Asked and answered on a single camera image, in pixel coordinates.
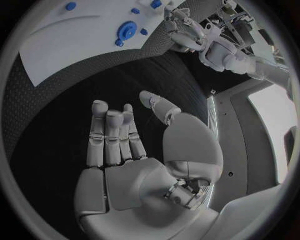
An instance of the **white panel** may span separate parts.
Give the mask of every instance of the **white panel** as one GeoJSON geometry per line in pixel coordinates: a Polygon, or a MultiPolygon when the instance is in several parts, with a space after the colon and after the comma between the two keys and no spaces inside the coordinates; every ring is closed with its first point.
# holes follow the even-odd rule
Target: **white panel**
{"type": "Polygon", "coordinates": [[[287,175],[287,155],[284,135],[297,125],[294,103],[284,88],[272,85],[248,96],[267,130],[276,160],[277,182],[282,183],[287,175]]]}
{"type": "MultiPolygon", "coordinates": [[[[162,22],[163,5],[150,7],[152,0],[76,0],[67,11],[62,1],[32,31],[20,49],[24,68],[34,86],[59,70],[81,60],[115,51],[140,49],[162,22]],[[133,14],[138,8],[140,14],[133,14]],[[127,21],[137,24],[135,36],[115,45],[119,27],[127,21]],[[145,28],[148,35],[140,34],[145,28]]],[[[184,0],[174,0],[174,7],[184,0]]]]}

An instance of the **blue knob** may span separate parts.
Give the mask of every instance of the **blue knob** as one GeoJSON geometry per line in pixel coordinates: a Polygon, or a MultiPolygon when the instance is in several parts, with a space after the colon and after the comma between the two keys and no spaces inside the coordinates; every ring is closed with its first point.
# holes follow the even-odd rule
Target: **blue knob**
{"type": "Polygon", "coordinates": [[[66,6],[65,6],[65,9],[68,10],[68,11],[72,11],[74,8],[76,8],[76,2],[69,2],[66,6]]]}
{"type": "Polygon", "coordinates": [[[140,30],[140,34],[147,36],[148,35],[148,31],[145,28],[142,28],[140,30]]]}
{"type": "Polygon", "coordinates": [[[121,39],[117,39],[117,40],[114,42],[114,44],[116,44],[116,45],[119,46],[119,47],[123,47],[124,42],[123,42],[121,39]]]}
{"type": "Polygon", "coordinates": [[[133,9],[131,9],[131,12],[134,13],[134,14],[140,14],[140,10],[138,10],[135,7],[133,9]]]}
{"type": "Polygon", "coordinates": [[[153,9],[156,9],[162,5],[162,2],[161,0],[153,0],[150,5],[153,9]]]}
{"type": "Polygon", "coordinates": [[[137,24],[133,21],[124,22],[117,30],[117,36],[122,41],[132,38],[137,31],[137,24]]]}

